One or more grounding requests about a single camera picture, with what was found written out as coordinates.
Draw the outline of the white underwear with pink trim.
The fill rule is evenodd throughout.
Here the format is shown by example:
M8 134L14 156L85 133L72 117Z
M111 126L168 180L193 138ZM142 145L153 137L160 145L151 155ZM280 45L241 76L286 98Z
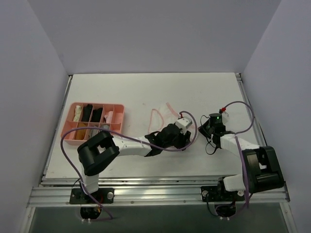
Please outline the white underwear with pink trim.
M194 117L188 113L182 112L178 113L175 111L169 103L165 103L158 108L154 108L151 110L150 123L148 127L148 134L156 131L161 131L164 127L169 124L175 124L175 122L180 117L180 114L184 117L189 117L192 119L192 125L188 128L188 131L192 133L196 130L196 122ZM196 136L190 136L190 141L195 139Z

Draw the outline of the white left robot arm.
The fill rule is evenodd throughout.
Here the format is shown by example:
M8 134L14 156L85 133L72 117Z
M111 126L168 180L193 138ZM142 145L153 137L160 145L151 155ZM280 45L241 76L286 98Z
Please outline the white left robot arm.
M152 157L165 149L184 150L190 144L191 132L169 124L159 132L153 132L130 140L101 131L77 149L83 168L82 183L84 188L80 197L86 203L94 203L98 197L99 174L118 156L138 155Z

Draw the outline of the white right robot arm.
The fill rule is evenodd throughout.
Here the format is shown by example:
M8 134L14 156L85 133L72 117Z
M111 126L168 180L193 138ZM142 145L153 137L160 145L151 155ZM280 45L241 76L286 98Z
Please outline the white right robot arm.
M228 131L220 113L208 116L198 131L215 145L215 149L226 150L240 158L241 174L221 178L216 187L216 196L227 200L233 192L243 191L250 194L282 188L285 184L275 149L259 146L240 139Z

